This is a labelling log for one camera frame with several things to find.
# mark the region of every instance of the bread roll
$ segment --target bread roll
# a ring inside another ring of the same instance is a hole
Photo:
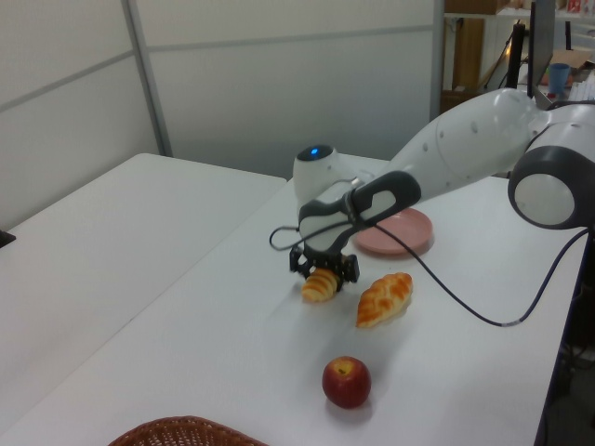
[[[324,302],[335,296],[338,277],[330,269],[317,268],[301,287],[301,295],[308,302]]]
[[[356,327],[370,328],[399,314],[411,300],[413,280],[397,272],[378,279],[362,293],[357,308]]]

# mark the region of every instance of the black cable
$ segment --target black cable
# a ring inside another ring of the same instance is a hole
[[[500,57],[498,58],[498,60],[496,61],[496,63],[494,64],[494,68],[492,68],[492,72],[490,72],[490,75],[487,78],[487,81],[485,81],[485,84],[483,85],[483,89],[486,90],[488,87],[488,84],[490,83],[490,81],[492,80],[492,76],[494,76],[494,73],[496,72],[496,68],[498,68],[498,65],[500,64],[500,60],[502,60],[502,58],[504,58],[504,54],[506,53],[507,48],[509,47],[510,44],[510,40],[512,40],[512,33],[510,33],[509,36],[509,40],[506,41],[506,44],[504,44],[504,49],[502,49],[502,52],[500,53]]]
[[[481,319],[482,321],[489,323],[490,325],[494,325],[496,327],[512,327],[514,325],[518,325],[518,324],[524,322],[529,317],[529,315],[533,312],[537,303],[539,302],[539,299],[541,299],[541,296],[543,295],[543,292],[545,291],[546,286],[548,286],[551,276],[553,275],[554,271],[558,267],[558,264],[562,260],[562,257],[564,256],[564,254],[566,254],[566,251],[568,251],[568,249],[578,239],[580,239],[583,235],[588,233],[588,230],[581,230],[572,239],[570,239],[570,241],[568,241],[568,243],[562,248],[562,250],[558,253],[558,255],[554,259],[553,263],[551,264],[548,274],[546,275],[546,278],[544,279],[544,281],[541,283],[541,287],[539,288],[539,291],[537,291],[537,295],[535,296],[535,299],[529,306],[529,309],[527,309],[525,311],[525,313],[518,320],[512,321],[512,322],[495,322],[495,321],[492,321],[492,320],[487,319],[486,317],[482,316],[480,313],[478,313],[473,308],[471,308],[469,305],[467,305],[465,302],[463,302],[461,299],[459,299],[452,291],[450,291],[448,289],[448,287],[446,285],[444,285],[444,283],[440,279],[438,279],[436,274],[433,273],[433,271],[430,269],[430,267],[428,267],[428,265],[426,265],[426,263],[416,254],[416,252],[413,249],[411,249],[409,246],[407,246],[407,244],[405,242],[403,242],[399,237],[397,237],[390,231],[385,230],[384,228],[380,227],[379,225],[374,225],[374,228],[385,233],[386,235],[391,237],[395,242],[397,242],[400,246],[402,246],[405,249],[405,251],[407,251],[407,253],[409,253],[415,260],[417,260],[417,262],[419,262],[419,265],[421,265],[423,267],[423,269],[426,270],[426,272],[431,276],[431,278],[434,281],[436,281],[436,283],[438,283],[441,286],[441,288],[448,295],[450,295],[459,305],[461,305],[464,309],[466,309],[469,313],[471,313],[473,316],[477,317],[478,319]]]
[[[279,232],[280,230],[294,230],[295,232],[299,231],[298,227],[293,227],[293,226],[281,226],[279,228],[277,228],[276,230],[274,230],[271,233],[271,236],[269,237],[269,245],[276,251],[286,251],[288,249],[291,249],[297,245],[299,245],[300,243],[306,242],[307,240],[311,239],[312,237],[315,237],[317,235],[322,234],[323,232],[326,232],[328,230],[332,230],[334,228],[338,228],[341,226],[346,226],[346,225],[350,225],[349,221],[340,221],[338,223],[333,223],[332,225],[328,225],[325,226],[323,228],[320,228],[319,230],[316,230],[315,232],[313,232],[312,234],[307,235],[306,237],[301,238],[300,240],[296,241],[295,243],[289,244],[287,246],[276,246],[273,242],[272,242],[272,238],[274,237],[274,235]],[[436,283],[438,283],[440,285],[440,287],[448,294],[450,295],[461,307],[463,307],[464,309],[466,309],[469,313],[471,313],[473,316],[475,316],[476,318],[480,319],[481,321],[484,321],[486,323],[489,323],[490,325],[494,325],[496,327],[513,327],[515,325],[519,325],[520,323],[524,322],[529,315],[533,312],[533,310],[535,309],[535,307],[537,306],[537,303],[539,302],[539,300],[541,299],[541,296],[543,295],[544,291],[546,290],[546,287],[548,286],[549,280],[551,279],[551,276],[553,275],[554,271],[556,270],[556,268],[558,267],[558,264],[560,263],[560,261],[562,260],[563,256],[566,254],[566,251],[568,251],[568,249],[570,249],[570,247],[578,240],[580,239],[583,235],[588,233],[588,230],[581,230],[580,232],[578,232],[572,239],[570,239],[566,245],[562,248],[562,250],[558,253],[558,255],[556,256],[556,258],[554,259],[553,263],[551,264],[551,267],[549,268],[548,274],[546,274],[546,278],[544,279],[544,281],[541,283],[541,286],[539,287],[539,290],[537,291],[537,294],[535,296],[535,299],[533,300],[533,302],[531,303],[531,305],[529,306],[529,308],[524,312],[524,314],[516,321],[511,321],[511,322],[496,322],[496,321],[492,321],[484,316],[482,316],[480,313],[478,313],[477,311],[475,311],[473,308],[471,308],[469,305],[467,305],[465,302],[463,302],[461,299],[459,299],[452,291],[450,291],[450,289],[436,276],[436,274],[434,274],[434,272],[430,269],[430,267],[428,267],[428,265],[426,265],[426,263],[417,255],[417,253],[411,249],[404,241],[402,241],[399,237],[397,237],[396,235],[394,235],[393,233],[391,233],[388,230],[385,230],[384,228],[380,227],[378,224],[372,225],[372,228],[376,228],[377,230],[379,230],[380,232],[383,232],[384,234],[388,235],[389,237],[391,237],[395,242],[397,242],[400,246],[402,246],[404,248],[405,251],[407,251],[407,253],[409,253],[418,263],[419,265],[421,265],[423,267],[423,269],[426,270],[426,272],[431,276],[431,278],[436,281]]]
[[[498,84],[498,88],[502,88],[502,84],[504,84],[504,80],[505,80],[507,77],[509,77],[509,73],[508,73],[508,72],[506,72],[506,73],[504,74],[504,76],[502,77],[502,80],[500,81],[500,84]]]
[[[294,230],[295,232],[298,232],[299,231],[299,228],[297,226],[280,226],[279,228],[277,228],[276,230],[274,230],[271,233],[271,236],[269,237],[269,245],[275,251],[287,251],[288,249],[291,249],[291,248],[293,248],[295,246],[298,246],[300,243],[306,242],[307,240],[311,239],[312,237],[316,237],[317,235],[322,234],[323,232],[327,232],[328,230],[333,230],[334,228],[339,228],[341,226],[346,226],[346,225],[350,225],[350,222],[349,221],[338,221],[337,223],[333,223],[332,225],[328,225],[328,226],[325,226],[323,228],[320,228],[319,230],[316,230],[312,234],[308,234],[306,237],[303,237],[303,238],[299,239],[295,243],[288,244],[287,246],[276,246],[272,242],[272,238],[280,230]]]

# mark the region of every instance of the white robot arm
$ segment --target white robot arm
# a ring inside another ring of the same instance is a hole
[[[518,90],[485,94],[429,123],[375,177],[350,169],[329,146],[304,150],[294,182],[305,242],[292,250],[291,269],[308,276],[330,268],[355,282],[355,258],[341,254],[353,233],[512,168],[510,202],[523,218],[542,228],[592,227],[595,107],[541,111]]]

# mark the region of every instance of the white wall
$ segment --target white wall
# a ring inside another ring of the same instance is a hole
[[[157,152],[120,0],[0,2],[0,228]]]
[[[134,3],[176,157],[291,177],[310,144],[389,159],[430,119],[433,0]]]

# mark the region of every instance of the apple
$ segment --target apple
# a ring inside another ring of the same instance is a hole
[[[324,367],[324,394],[343,409],[353,409],[364,404],[371,388],[370,371],[360,360],[341,356]]]

